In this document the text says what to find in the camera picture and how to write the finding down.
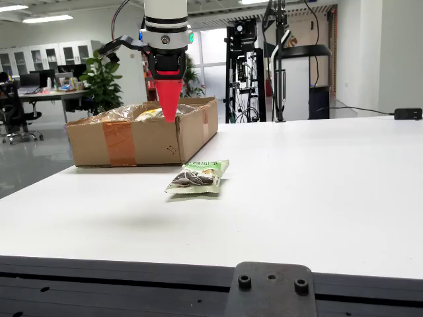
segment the red gripper tip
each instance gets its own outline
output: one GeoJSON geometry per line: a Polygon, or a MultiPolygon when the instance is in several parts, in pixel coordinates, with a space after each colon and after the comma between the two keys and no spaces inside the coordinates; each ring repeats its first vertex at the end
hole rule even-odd
{"type": "Polygon", "coordinates": [[[178,109],[182,80],[155,81],[160,106],[163,109],[166,122],[174,122],[178,109]]]}

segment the green snack package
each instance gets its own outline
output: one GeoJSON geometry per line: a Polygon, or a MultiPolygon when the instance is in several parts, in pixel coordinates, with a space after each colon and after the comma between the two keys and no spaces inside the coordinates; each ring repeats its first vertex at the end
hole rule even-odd
{"type": "Polygon", "coordinates": [[[229,160],[217,162],[191,162],[167,186],[168,194],[219,193],[220,180],[229,167],[229,160]]]}

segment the white tabletop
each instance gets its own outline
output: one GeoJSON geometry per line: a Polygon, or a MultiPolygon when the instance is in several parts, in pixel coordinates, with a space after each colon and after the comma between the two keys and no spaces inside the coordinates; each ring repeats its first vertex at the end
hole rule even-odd
{"type": "Polygon", "coordinates": [[[0,200],[0,254],[423,278],[423,122],[221,125],[220,195],[164,192],[179,168],[69,168],[0,200]]]}

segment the open cardboard box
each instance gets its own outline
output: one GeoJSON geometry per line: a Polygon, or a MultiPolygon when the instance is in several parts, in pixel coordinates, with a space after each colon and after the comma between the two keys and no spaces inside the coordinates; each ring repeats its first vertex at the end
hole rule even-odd
{"type": "Polygon", "coordinates": [[[182,165],[217,133],[215,98],[181,98],[179,104],[196,109],[179,115],[175,122],[151,118],[134,120],[144,111],[160,108],[159,102],[130,107],[127,118],[107,122],[108,113],[69,122],[75,165],[78,167],[118,167],[142,165],[182,165]]]}

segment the power adapter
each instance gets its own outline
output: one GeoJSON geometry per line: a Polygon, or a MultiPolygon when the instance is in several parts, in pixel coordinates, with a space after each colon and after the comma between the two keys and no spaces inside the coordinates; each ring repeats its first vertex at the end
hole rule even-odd
{"type": "Polygon", "coordinates": [[[396,120],[421,120],[423,110],[421,108],[396,109],[394,118],[396,120]]]}

